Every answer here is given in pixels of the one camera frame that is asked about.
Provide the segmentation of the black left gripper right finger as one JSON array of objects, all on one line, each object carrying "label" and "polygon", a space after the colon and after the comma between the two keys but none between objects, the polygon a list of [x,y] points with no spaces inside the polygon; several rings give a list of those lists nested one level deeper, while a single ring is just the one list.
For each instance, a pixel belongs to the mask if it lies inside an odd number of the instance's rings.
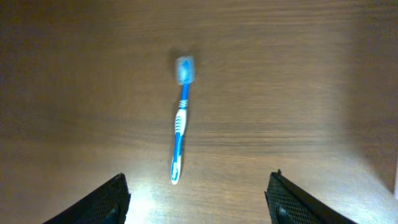
[{"label": "black left gripper right finger", "polygon": [[280,170],[270,174],[264,194],[272,224],[354,224],[285,178]]}]

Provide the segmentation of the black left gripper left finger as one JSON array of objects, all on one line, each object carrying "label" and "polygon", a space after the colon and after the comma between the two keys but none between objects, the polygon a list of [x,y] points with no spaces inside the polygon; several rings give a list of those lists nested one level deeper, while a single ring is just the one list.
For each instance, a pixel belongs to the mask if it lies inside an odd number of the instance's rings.
[{"label": "black left gripper left finger", "polygon": [[46,221],[47,224],[124,224],[131,194],[123,173]]}]

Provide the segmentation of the blue white toothbrush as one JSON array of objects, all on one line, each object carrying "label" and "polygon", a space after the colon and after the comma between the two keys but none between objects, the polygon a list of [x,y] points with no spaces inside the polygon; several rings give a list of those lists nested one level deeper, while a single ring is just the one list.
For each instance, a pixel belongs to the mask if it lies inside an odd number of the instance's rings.
[{"label": "blue white toothbrush", "polygon": [[174,122],[174,153],[170,167],[170,179],[177,185],[182,171],[183,138],[187,125],[187,108],[190,84],[195,79],[195,63],[192,56],[181,56],[176,60],[176,76],[181,86],[180,101]]}]

